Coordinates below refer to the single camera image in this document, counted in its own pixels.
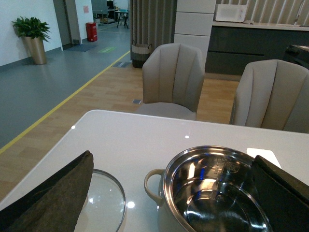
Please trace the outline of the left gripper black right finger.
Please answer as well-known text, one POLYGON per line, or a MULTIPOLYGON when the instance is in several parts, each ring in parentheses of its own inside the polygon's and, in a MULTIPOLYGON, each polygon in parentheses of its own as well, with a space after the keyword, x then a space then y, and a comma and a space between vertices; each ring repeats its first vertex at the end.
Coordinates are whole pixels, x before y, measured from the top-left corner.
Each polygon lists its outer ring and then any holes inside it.
POLYGON ((267 159, 252 162, 259 203, 274 232, 309 230, 309 186, 267 159))

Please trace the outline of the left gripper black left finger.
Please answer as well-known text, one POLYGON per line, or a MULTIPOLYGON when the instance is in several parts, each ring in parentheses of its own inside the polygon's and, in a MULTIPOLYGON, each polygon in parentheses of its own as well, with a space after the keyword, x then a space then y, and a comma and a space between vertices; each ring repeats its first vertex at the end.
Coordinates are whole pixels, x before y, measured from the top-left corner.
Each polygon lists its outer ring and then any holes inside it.
POLYGON ((85 151, 0 212, 2 232, 72 232, 85 203, 93 172, 85 151))

